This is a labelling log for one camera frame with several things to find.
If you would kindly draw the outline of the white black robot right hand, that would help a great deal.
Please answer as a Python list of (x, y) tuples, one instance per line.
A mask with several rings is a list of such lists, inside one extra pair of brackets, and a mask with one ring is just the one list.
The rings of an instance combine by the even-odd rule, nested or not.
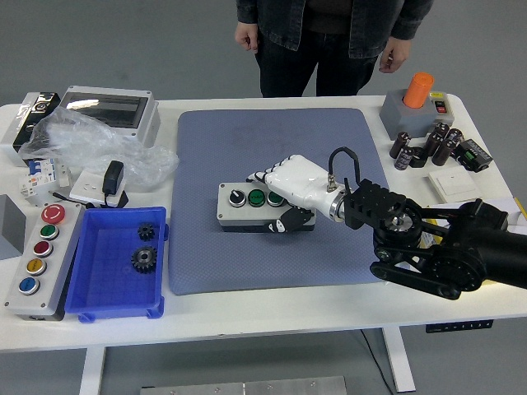
[(337, 183), (327, 170), (304, 156), (289, 156), (270, 169), (249, 175), (247, 179), (266, 184), (271, 192), (293, 206), (268, 225), (273, 233), (299, 229), (315, 211), (333, 221), (344, 221), (344, 186)]

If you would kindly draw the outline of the person's left hand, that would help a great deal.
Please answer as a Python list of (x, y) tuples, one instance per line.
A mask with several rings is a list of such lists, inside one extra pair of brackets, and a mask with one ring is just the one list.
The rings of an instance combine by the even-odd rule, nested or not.
[(389, 37), (380, 56), (379, 71), (382, 73), (395, 73), (409, 59), (412, 41)]

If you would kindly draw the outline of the person's right hand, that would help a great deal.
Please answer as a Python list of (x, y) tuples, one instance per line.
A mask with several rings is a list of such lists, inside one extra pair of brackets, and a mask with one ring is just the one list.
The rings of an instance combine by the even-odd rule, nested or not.
[(259, 50), (259, 28), (257, 24), (238, 22), (235, 41), (245, 51), (257, 53)]

